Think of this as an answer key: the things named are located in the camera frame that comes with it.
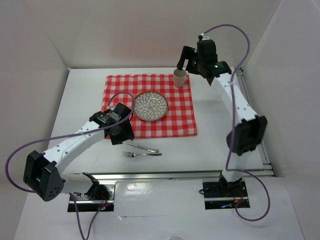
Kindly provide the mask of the red white checkered cloth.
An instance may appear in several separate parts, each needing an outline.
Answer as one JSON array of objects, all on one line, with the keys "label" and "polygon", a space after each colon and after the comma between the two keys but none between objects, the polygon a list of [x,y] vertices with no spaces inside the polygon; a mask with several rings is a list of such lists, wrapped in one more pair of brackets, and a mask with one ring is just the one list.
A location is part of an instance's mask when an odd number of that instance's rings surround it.
[{"label": "red white checkered cloth", "polygon": [[132,98],[128,92],[137,96],[146,91],[156,91],[165,96],[168,101],[168,111],[165,116],[156,121],[144,121],[136,115],[131,119],[131,126],[136,139],[190,137],[197,135],[197,126],[192,101],[192,91],[189,76],[183,87],[174,86],[172,74],[124,74],[108,75],[102,97],[101,110],[113,108],[117,103],[132,107]]}]

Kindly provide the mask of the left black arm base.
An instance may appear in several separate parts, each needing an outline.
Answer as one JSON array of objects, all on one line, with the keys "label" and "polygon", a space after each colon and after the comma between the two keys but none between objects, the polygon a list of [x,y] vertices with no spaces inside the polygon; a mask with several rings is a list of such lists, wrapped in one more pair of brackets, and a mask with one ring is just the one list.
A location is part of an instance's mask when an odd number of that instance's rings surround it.
[{"label": "left black arm base", "polygon": [[94,190],[88,193],[73,193],[75,199],[69,197],[67,211],[69,213],[76,212],[76,206],[80,213],[97,212],[113,212],[114,197],[115,197],[116,184],[114,182],[107,182],[106,184],[99,184]]}]

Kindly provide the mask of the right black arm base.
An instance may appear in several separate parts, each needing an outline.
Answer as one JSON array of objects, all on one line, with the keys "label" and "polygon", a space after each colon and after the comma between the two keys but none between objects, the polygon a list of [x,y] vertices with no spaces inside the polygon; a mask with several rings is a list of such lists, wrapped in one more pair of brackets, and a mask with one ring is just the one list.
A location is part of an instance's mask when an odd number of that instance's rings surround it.
[{"label": "right black arm base", "polygon": [[227,182],[223,176],[218,181],[202,183],[199,194],[204,197],[206,210],[224,210],[238,208],[250,208],[247,187],[245,181],[240,178],[235,182]]}]

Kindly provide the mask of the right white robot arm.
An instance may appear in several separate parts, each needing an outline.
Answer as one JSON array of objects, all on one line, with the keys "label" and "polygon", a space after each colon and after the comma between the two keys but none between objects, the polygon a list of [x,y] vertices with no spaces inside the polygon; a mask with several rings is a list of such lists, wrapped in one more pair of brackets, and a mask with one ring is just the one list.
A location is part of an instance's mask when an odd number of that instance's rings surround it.
[{"label": "right white robot arm", "polygon": [[235,73],[225,61],[218,60],[216,44],[210,37],[201,34],[196,47],[184,46],[177,69],[206,79],[230,113],[232,128],[226,137],[229,154],[218,181],[220,194],[230,196],[241,185],[248,159],[262,142],[267,119],[249,105],[234,81]]}]

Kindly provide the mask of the beige paper cup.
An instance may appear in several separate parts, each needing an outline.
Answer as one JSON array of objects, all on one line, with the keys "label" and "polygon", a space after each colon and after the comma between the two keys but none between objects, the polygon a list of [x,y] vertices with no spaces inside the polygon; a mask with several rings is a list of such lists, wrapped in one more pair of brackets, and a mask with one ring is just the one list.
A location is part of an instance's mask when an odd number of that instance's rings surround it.
[{"label": "beige paper cup", "polygon": [[182,88],[185,84],[186,79],[187,72],[184,69],[175,69],[173,71],[173,84],[176,88]]}]

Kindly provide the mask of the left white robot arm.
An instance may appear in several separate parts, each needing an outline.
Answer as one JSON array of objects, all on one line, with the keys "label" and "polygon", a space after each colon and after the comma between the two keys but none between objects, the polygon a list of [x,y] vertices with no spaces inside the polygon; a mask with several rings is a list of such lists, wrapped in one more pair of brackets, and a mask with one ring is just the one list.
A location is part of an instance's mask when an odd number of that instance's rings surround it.
[{"label": "left white robot arm", "polygon": [[112,145],[133,140],[131,109],[118,103],[114,109],[94,113],[79,130],[79,135],[67,138],[42,153],[32,151],[26,158],[23,181],[42,200],[51,201],[59,194],[83,195],[97,200],[107,189],[87,172],[65,174],[67,166],[94,144],[109,137]]}]

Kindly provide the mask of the patterned ceramic plate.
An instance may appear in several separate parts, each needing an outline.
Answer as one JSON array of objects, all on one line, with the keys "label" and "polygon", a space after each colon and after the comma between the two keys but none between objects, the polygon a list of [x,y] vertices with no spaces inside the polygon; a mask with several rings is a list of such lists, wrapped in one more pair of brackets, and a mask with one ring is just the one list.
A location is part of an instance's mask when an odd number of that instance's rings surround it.
[{"label": "patterned ceramic plate", "polygon": [[145,91],[135,97],[134,114],[137,118],[153,122],[163,118],[169,109],[166,97],[157,91]]}]

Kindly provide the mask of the silver fork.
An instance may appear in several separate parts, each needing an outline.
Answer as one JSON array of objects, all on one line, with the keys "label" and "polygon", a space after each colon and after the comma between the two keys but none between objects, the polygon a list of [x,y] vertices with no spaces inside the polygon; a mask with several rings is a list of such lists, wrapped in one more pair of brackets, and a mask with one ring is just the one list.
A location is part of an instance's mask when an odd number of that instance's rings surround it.
[{"label": "silver fork", "polygon": [[123,152],[122,155],[124,157],[128,157],[128,158],[135,158],[135,157],[138,157],[138,156],[161,156],[162,153],[134,153],[134,152]]}]

